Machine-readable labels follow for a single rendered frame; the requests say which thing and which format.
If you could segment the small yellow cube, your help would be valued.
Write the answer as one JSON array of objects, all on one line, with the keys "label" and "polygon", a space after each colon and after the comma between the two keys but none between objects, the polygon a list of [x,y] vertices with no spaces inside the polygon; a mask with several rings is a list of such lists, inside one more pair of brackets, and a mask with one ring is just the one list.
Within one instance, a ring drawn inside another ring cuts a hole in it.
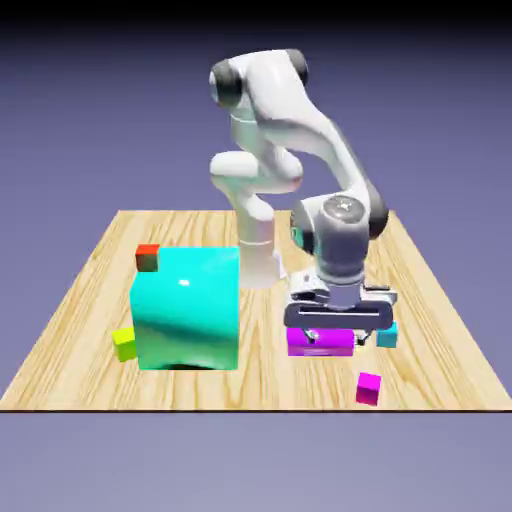
[{"label": "small yellow cube", "polygon": [[113,331],[112,343],[115,355],[120,362],[126,362],[137,357],[135,331],[133,327]]}]

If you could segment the small cyan cube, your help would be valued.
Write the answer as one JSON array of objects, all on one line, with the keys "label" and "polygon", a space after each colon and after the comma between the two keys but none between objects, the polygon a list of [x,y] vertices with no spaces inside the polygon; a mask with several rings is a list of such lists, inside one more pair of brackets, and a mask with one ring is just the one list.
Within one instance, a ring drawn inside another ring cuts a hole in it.
[{"label": "small cyan cube", "polygon": [[398,340],[398,327],[395,321],[386,329],[376,331],[376,346],[379,348],[395,348]]}]

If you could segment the small magenta cube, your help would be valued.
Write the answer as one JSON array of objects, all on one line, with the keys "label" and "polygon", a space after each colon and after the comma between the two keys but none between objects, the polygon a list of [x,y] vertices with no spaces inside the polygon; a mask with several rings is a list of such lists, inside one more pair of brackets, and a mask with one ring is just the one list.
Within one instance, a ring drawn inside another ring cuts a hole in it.
[{"label": "small magenta cube", "polygon": [[382,377],[380,375],[361,372],[356,387],[356,402],[370,406],[378,404]]}]

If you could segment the large magenta box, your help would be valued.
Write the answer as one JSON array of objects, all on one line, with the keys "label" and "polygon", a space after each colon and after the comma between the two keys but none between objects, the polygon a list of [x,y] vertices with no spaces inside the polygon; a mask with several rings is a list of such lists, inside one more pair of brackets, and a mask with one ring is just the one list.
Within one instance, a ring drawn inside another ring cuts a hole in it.
[{"label": "large magenta box", "polygon": [[355,334],[348,329],[312,329],[308,337],[304,329],[286,328],[289,356],[349,357],[353,355]]}]

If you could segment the large cyan box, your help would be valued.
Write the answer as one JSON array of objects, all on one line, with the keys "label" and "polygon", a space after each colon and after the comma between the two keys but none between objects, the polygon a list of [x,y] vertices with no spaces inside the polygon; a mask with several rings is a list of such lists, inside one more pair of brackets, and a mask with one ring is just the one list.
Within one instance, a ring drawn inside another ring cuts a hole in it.
[{"label": "large cyan box", "polygon": [[140,369],[238,368],[238,248],[160,248],[158,270],[136,274],[130,307]]}]

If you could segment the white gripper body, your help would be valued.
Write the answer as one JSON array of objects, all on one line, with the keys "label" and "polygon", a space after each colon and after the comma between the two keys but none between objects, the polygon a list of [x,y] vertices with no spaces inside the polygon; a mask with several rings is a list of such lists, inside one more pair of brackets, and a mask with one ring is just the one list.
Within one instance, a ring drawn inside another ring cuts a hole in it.
[{"label": "white gripper body", "polygon": [[392,306],[385,301],[364,301],[349,308],[293,302],[284,312],[284,325],[293,328],[378,330],[393,324]]}]

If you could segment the small red cube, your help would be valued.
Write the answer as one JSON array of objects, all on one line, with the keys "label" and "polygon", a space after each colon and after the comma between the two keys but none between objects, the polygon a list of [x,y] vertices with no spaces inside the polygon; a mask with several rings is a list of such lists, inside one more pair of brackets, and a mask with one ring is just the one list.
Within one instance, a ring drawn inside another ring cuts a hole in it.
[{"label": "small red cube", "polygon": [[159,244],[139,244],[135,252],[138,272],[157,272],[159,270]]}]

